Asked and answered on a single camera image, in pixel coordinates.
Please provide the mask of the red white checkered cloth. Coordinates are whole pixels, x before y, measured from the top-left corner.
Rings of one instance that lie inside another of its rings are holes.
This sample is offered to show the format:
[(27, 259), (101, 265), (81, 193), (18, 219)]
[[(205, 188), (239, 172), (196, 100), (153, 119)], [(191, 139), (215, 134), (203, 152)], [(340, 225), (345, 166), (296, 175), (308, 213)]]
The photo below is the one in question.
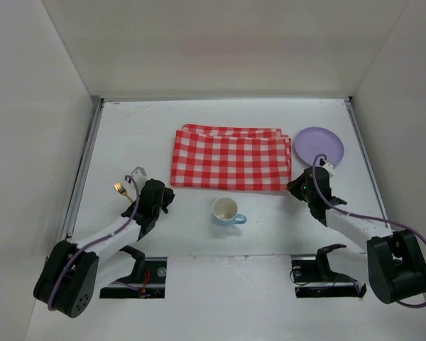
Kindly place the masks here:
[(175, 133), (175, 187), (281, 191), (291, 177), (291, 139), (281, 129), (185, 124)]

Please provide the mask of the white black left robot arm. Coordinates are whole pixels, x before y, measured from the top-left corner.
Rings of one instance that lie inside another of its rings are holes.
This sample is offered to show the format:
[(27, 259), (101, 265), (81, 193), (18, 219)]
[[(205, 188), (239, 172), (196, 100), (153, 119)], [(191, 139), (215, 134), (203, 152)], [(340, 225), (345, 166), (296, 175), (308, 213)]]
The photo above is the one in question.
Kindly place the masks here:
[(145, 254), (133, 243), (144, 238), (161, 213), (168, 212), (175, 193), (159, 180), (137, 182), (136, 200), (108, 227), (78, 242), (62, 240), (52, 249), (33, 289), (33, 297), (48, 310), (69, 318), (79, 316), (103, 288), (114, 282), (141, 280), (143, 294), (151, 279)]

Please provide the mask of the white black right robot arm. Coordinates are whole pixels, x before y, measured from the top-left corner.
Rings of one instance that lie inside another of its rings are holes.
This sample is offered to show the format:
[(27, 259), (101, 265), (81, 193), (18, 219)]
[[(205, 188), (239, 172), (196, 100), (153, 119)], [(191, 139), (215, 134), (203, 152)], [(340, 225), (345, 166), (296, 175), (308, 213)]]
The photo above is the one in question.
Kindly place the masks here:
[[(360, 248), (331, 244), (317, 250), (319, 280), (347, 278), (360, 283), (359, 293), (370, 288), (380, 302), (405, 305), (405, 299), (426, 293), (426, 261), (420, 248), (426, 238), (403, 224), (360, 215), (344, 209), (347, 202), (332, 194), (330, 172), (324, 166), (306, 168), (287, 184), (288, 192), (305, 202), (312, 217)], [(417, 308), (426, 307), (418, 303)]]

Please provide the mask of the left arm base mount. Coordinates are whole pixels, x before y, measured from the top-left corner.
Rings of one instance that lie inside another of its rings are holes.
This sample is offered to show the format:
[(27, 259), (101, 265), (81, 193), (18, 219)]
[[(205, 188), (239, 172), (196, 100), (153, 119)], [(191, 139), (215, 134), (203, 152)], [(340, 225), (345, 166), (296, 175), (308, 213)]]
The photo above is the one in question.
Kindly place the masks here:
[(160, 299), (165, 297), (167, 258), (146, 258), (139, 275), (120, 278), (100, 291), (101, 299)]

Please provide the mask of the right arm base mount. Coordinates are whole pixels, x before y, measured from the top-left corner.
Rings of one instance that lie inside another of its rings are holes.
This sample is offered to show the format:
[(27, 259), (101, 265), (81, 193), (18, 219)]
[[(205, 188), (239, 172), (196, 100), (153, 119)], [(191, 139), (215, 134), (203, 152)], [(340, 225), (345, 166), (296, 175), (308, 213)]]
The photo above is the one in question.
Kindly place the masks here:
[(307, 256), (292, 256), (290, 280), (295, 285), (296, 298), (360, 298), (367, 292), (365, 283), (330, 269), (329, 253), (345, 249), (343, 244), (322, 247)]

